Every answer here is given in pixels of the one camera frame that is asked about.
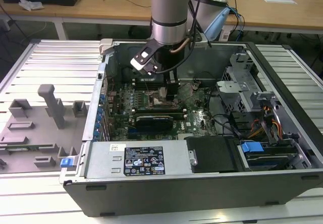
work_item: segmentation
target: blue clip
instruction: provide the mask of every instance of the blue clip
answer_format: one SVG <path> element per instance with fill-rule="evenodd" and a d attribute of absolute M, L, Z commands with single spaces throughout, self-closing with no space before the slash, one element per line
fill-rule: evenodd
<path fill-rule="evenodd" d="M 73 167 L 73 159 L 72 158 L 63 158 L 61 160 L 61 167 Z"/>
<path fill-rule="evenodd" d="M 260 142 L 244 142 L 241 144 L 243 152 L 263 152 Z"/>

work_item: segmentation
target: power supply label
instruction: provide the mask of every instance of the power supply label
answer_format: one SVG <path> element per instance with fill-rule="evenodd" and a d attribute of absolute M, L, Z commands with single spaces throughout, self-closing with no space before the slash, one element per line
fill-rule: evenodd
<path fill-rule="evenodd" d="M 126 147 L 125 176 L 164 175 L 163 147 Z"/>

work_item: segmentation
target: wooden desk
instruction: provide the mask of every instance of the wooden desk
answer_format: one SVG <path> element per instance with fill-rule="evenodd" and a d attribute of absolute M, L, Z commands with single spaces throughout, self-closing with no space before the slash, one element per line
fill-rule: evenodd
<path fill-rule="evenodd" d="M 44 5 L 44 9 L 32 12 L 23 9 L 18 4 L 5 4 L 3 0 L 0 3 L 14 20 L 53 22 L 59 39 L 67 40 L 64 23 L 149 25 L 150 0 L 129 1 L 78 0 L 72 7 Z M 3 11 L 0 11 L 0 19 L 8 19 Z"/>
<path fill-rule="evenodd" d="M 149 25 L 150 0 L 78 0 L 75 6 L 44 5 L 43 10 L 26 11 L 18 4 L 1 3 L 15 20 L 49 21 L 59 39 L 68 39 L 64 23 Z M 234 7 L 234 1 L 228 0 Z M 323 0 L 294 0 L 297 5 L 266 3 L 264 0 L 237 0 L 244 16 L 245 30 L 323 34 Z M 8 17 L 0 11 L 0 19 Z M 225 40 L 236 24 L 230 15 L 221 33 Z"/>
<path fill-rule="evenodd" d="M 294 0 L 297 5 L 267 3 L 264 0 L 237 0 L 238 11 L 245 18 L 246 31 L 323 34 L 323 0 Z M 228 0 L 234 7 L 234 0 Z M 222 40 L 237 20 L 230 15 Z"/>

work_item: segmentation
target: metal case panel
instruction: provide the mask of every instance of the metal case panel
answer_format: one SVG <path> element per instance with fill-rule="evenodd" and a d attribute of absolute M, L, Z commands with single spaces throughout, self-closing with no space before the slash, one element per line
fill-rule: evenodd
<path fill-rule="evenodd" d="M 323 173 L 70 184 L 90 217 L 285 204 L 323 181 Z"/>

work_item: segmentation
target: yellow wire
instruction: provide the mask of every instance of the yellow wire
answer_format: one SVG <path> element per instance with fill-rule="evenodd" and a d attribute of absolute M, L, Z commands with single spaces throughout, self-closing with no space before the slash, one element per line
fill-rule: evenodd
<path fill-rule="evenodd" d="M 254 137 L 255 135 L 259 134 L 262 130 L 263 130 L 263 128 L 258 129 L 257 131 L 252 133 L 248 138 Z"/>

